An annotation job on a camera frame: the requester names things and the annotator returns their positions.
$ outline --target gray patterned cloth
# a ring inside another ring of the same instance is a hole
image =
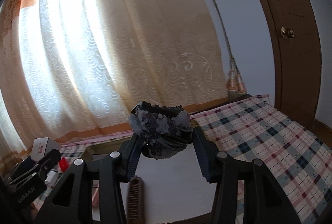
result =
[[[142,154],[149,158],[170,158],[193,142],[190,117],[182,106],[167,108],[140,102],[132,110],[129,124],[145,141]]]

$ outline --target curtain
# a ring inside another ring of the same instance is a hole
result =
[[[8,167],[14,166],[25,158],[26,154],[27,148],[9,118],[0,91],[0,172],[9,172]]]
[[[26,148],[124,130],[142,100],[194,111],[227,98],[204,0],[5,0],[0,62],[2,135]]]

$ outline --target silver screw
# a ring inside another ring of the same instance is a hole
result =
[[[255,159],[255,160],[254,160],[254,163],[255,163],[257,166],[262,166],[262,165],[263,165],[263,161],[261,161],[260,159]]]
[[[115,159],[115,158],[118,158],[120,156],[120,153],[115,151],[115,152],[110,153],[110,156],[111,156],[111,158]]]
[[[76,159],[75,161],[74,161],[74,164],[76,165],[76,166],[79,166],[79,165],[81,165],[83,163],[83,159]]]
[[[219,152],[217,156],[221,159],[225,159],[227,157],[227,154],[225,152]]]

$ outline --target plaid bed sheet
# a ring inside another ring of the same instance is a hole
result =
[[[332,150],[310,131],[277,111],[268,95],[191,115],[207,139],[220,151],[239,160],[260,158],[265,162],[288,195],[303,224],[312,224],[332,199]],[[61,154],[69,163],[79,158],[86,147],[111,139],[131,136],[128,131],[81,143],[63,144]],[[38,209],[52,187],[37,198]],[[236,223],[243,220],[244,184],[238,184]]]

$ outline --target white box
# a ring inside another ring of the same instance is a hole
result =
[[[54,186],[57,179],[59,177],[59,174],[56,172],[56,171],[50,171],[48,174],[47,174],[47,178],[45,180],[45,184],[46,185],[49,185],[49,186]]]
[[[32,146],[31,159],[38,162],[52,149],[60,151],[60,144],[50,138],[35,139],[34,145]]]

